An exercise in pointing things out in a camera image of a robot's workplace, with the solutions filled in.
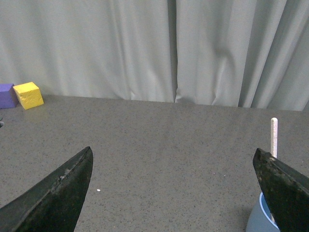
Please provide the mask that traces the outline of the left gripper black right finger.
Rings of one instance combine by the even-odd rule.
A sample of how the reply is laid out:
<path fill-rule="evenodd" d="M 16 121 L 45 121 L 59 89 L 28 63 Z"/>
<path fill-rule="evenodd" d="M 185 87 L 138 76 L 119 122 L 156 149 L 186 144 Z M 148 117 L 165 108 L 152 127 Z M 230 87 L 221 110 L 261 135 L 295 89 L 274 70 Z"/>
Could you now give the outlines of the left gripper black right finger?
<path fill-rule="evenodd" d="M 258 148 L 253 166 L 267 206 L 281 232 L 309 230 L 309 178 Z"/>

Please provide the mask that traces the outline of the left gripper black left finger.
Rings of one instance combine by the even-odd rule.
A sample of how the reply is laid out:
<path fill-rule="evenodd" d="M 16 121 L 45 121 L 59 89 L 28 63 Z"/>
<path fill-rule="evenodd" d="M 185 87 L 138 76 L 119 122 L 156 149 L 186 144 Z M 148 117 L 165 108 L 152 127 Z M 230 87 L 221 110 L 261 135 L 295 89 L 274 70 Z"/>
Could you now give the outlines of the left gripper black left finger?
<path fill-rule="evenodd" d="M 47 177 L 0 209 L 2 232 L 72 232 L 93 170 L 85 147 Z"/>

